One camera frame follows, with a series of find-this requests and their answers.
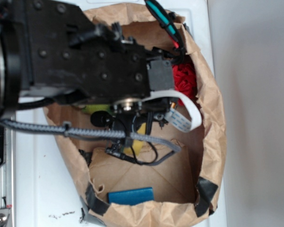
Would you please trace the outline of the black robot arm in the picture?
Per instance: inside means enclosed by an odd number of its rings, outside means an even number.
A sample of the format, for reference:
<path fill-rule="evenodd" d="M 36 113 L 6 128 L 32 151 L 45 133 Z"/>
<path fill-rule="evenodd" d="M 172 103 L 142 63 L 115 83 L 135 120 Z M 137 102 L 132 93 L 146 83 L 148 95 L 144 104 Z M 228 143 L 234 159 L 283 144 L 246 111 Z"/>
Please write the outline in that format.
<path fill-rule="evenodd" d="M 133 37 L 124 37 L 119 23 L 93 23 L 73 4 L 54 0 L 0 0 L 0 126 L 13 130 L 55 134 L 79 140 L 108 140 L 106 152 L 142 165 L 136 155 L 122 149 L 135 140 L 179 147 L 150 135 L 151 124 L 167 123 L 172 90 L 172 67 L 184 57 L 183 40 L 174 14 L 146 1 L 146 7 L 174 42 L 174 53 L 154 47 L 147 50 Z M 91 121 L 96 129 L 44 126 L 11 119 L 16 111 L 59 105 L 107 104 Z"/>

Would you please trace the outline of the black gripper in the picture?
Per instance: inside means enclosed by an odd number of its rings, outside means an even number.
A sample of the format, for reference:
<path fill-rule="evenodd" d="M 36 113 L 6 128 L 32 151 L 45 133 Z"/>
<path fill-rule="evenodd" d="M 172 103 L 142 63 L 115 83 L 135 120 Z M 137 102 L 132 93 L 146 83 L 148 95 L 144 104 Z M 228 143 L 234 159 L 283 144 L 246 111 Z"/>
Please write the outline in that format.
<path fill-rule="evenodd" d="M 146 109 L 142 112 L 118 112 L 104 110 L 104 126 L 112 131 L 124 131 L 127 134 L 137 133 L 149 136 L 152 131 L 152 124 L 157 122 L 159 126 L 164 126 L 167 121 L 164 114 L 169 112 L 170 105 L 177 102 L 176 98 L 163 97 L 146 102 Z M 161 163 L 175 154 L 172 150 L 168 154 L 159 158 L 158 150 L 154 143 L 147 141 L 154 152 L 154 158 L 150 161 L 142 161 L 138 158 L 140 148 L 136 148 L 137 142 L 144 143 L 142 139 L 110 139 L 106 145 L 105 152 L 120 160 L 130 163 Z"/>

